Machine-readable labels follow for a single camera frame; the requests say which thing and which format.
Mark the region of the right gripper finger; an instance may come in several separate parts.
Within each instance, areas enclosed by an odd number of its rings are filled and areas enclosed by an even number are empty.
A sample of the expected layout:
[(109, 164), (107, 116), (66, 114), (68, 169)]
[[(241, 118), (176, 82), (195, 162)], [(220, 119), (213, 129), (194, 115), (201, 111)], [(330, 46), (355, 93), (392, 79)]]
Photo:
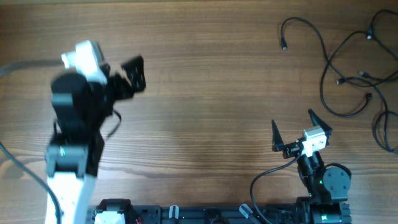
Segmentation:
[(325, 135), (327, 137), (330, 137), (332, 132), (333, 132), (333, 129), (328, 124), (326, 124), (326, 122), (324, 122), (321, 118), (319, 118), (317, 116), (317, 114), (312, 109), (308, 109), (308, 113), (310, 115), (310, 119), (312, 121), (312, 124), (314, 126), (321, 127), (322, 130), (325, 132)]
[(272, 150), (274, 152), (279, 152), (284, 149), (284, 142), (280, 135), (279, 129), (274, 120), (271, 121), (272, 125)]

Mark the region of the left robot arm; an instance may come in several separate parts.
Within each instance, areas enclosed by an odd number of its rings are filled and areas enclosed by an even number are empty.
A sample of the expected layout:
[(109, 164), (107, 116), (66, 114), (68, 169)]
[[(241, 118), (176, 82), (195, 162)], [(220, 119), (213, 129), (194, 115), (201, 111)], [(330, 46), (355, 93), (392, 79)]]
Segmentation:
[(76, 70), (66, 70), (51, 84), (52, 106), (57, 115), (54, 132), (45, 152), (50, 188), (46, 223), (84, 223), (94, 191), (104, 148), (100, 128), (115, 110), (116, 101), (130, 99), (146, 88), (144, 59), (123, 63), (122, 77), (110, 75), (105, 63), (99, 71), (105, 83), (89, 81)]

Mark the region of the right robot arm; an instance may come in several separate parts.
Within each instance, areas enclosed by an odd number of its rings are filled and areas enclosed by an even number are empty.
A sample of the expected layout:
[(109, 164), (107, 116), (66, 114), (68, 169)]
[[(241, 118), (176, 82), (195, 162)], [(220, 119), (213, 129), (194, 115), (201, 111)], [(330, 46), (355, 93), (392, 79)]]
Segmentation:
[(282, 152), (285, 159), (296, 159), (300, 179), (308, 191), (293, 204), (276, 206), (264, 211), (278, 223), (335, 223), (352, 222), (348, 200), (351, 171), (338, 163), (325, 164), (320, 151), (329, 145), (333, 129), (309, 109), (313, 126), (303, 130), (303, 137), (285, 144), (274, 121), (272, 150)]

